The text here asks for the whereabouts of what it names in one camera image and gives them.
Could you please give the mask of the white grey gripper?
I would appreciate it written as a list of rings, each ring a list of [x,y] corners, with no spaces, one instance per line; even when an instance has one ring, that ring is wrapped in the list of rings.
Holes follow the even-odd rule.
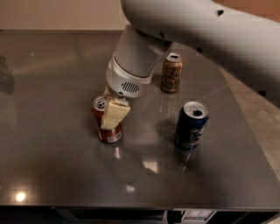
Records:
[[[114,129],[130,112],[130,105],[126,98],[132,99],[141,96],[150,83],[151,76],[137,77],[125,71],[113,56],[106,70],[106,87],[103,95],[117,97],[110,97],[107,100],[101,119],[101,128],[103,130]]]

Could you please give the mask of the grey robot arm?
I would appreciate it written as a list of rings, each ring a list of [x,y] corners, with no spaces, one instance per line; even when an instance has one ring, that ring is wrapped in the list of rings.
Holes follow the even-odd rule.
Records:
[[[106,95],[137,98],[176,43],[280,103],[280,24],[213,0],[120,0],[126,24],[106,72]]]

